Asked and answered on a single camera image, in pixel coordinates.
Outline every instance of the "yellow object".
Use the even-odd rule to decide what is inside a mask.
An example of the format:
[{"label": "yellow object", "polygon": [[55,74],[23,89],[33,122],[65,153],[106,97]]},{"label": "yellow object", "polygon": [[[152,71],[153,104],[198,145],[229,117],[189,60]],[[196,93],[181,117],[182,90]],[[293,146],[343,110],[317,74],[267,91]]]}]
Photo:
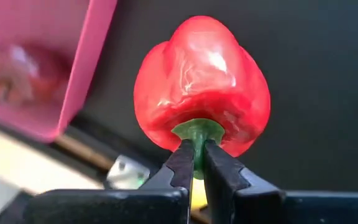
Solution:
[{"label": "yellow object", "polygon": [[191,210],[199,210],[205,207],[207,204],[204,181],[193,179],[193,190],[191,191]]}]

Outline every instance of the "shiny surface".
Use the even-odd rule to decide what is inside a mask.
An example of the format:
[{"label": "shiny surface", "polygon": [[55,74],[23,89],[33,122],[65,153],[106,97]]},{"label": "shiny surface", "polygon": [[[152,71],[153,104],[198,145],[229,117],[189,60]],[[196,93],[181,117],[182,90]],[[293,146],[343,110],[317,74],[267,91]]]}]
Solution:
[{"label": "shiny surface", "polygon": [[0,102],[62,103],[70,71],[46,49],[10,45],[0,50]]},{"label": "shiny surface", "polygon": [[106,180],[112,189],[138,189],[150,176],[150,169],[120,155],[112,165]]},{"label": "shiny surface", "polygon": [[230,31],[206,16],[188,19],[149,52],[134,104],[141,128],[160,147],[174,151],[180,139],[171,129],[208,118],[226,130],[221,146],[232,156],[250,147],[270,114],[262,72]]}]

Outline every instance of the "dark surface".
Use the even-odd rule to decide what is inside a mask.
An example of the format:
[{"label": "dark surface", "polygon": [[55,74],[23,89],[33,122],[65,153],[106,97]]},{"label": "dark surface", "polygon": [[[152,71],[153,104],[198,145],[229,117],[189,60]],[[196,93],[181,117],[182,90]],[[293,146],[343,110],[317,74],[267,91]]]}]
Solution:
[{"label": "dark surface", "polygon": [[0,212],[0,224],[22,224],[24,210],[32,197],[27,192],[19,192]]},{"label": "dark surface", "polygon": [[55,190],[30,200],[26,224],[188,223],[187,190]]},{"label": "dark surface", "polygon": [[[214,141],[206,142],[203,156],[212,224],[358,223],[358,193],[284,192]],[[184,140],[138,190],[53,190],[38,195],[29,200],[24,223],[189,223],[193,158],[193,143]],[[10,207],[27,203],[19,202]],[[4,213],[6,218],[18,217],[14,209]]]},{"label": "dark surface", "polygon": [[272,94],[262,136],[240,157],[284,189],[358,190],[358,1],[119,1],[80,113],[162,163],[134,116],[146,53],[190,16],[210,15],[259,64]]}]

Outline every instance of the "metal piece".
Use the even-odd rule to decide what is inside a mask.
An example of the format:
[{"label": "metal piece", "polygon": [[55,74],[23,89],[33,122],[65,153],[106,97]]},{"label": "metal piece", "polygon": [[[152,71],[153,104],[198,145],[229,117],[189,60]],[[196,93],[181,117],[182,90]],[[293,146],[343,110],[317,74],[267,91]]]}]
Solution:
[{"label": "metal piece", "polygon": [[190,140],[183,140],[179,148],[168,158],[162,168],[142,189],[183,187],[191,191],[194,167],[194,147]]},{"label": "metal piece", "polygon": [[150,170],[142,164],[119,156],[107,175],[107,181],[113,189],[138,189],[149,175]]},{"label": "metal piece", "polygon": [[205,144],[204,181],[212,223],[282,223],[282,192],[212,140]]}]

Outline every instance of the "pink container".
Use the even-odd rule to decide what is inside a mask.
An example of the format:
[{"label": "pink container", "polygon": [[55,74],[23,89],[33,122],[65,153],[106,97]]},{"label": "pink container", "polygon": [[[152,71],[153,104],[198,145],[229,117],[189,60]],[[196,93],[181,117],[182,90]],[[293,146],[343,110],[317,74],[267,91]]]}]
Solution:
[{"label": "pink container", "polygon": [[85,102],[116,3],[0,0],[0,45],[36,43],[71,65],[63,102],[23,108],[0,105],[0,123],[44,142],[63,132]]}]

